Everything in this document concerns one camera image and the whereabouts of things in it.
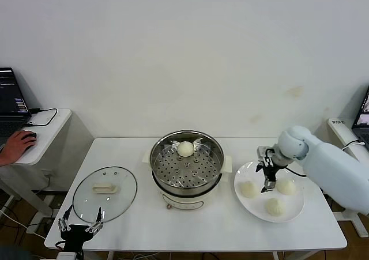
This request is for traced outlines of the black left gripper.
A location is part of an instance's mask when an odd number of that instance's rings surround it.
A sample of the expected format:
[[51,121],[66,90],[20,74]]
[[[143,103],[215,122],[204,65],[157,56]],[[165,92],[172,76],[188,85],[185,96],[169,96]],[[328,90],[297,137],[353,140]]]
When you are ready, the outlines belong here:
[[64,212],[62,218],[58,219],[58,227],[61,231],[61,238],[65,241],[64,251],[82,251],[85,242],[93,238],[93,233],[98,233],[102,227],[102,211],[99,208],[96,221],[90,226],[70,225],[68,219],[72,210],[72,205]]

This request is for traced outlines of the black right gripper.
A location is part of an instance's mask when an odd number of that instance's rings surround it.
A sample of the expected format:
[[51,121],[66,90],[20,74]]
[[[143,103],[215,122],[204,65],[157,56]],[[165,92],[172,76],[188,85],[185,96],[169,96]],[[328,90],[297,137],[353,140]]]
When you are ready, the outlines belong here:
[[261,163],[257,164],[255,171],[259,172],[260,170],[263,170],[265,179],[267,179],[264,181],[261,193],[273,191],[276,185],[276,173],[279,170],[279,166],[277,166],[271,159],[262,159]]

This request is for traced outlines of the person's bare hand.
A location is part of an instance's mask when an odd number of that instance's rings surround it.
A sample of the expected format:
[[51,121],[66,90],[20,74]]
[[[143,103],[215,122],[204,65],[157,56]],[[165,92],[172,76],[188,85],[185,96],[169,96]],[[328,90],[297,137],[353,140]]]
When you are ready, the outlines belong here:
[[27,149],[36,143],[36,133],[20,130],[12,134],[1,150],[1,166],[15,163]]

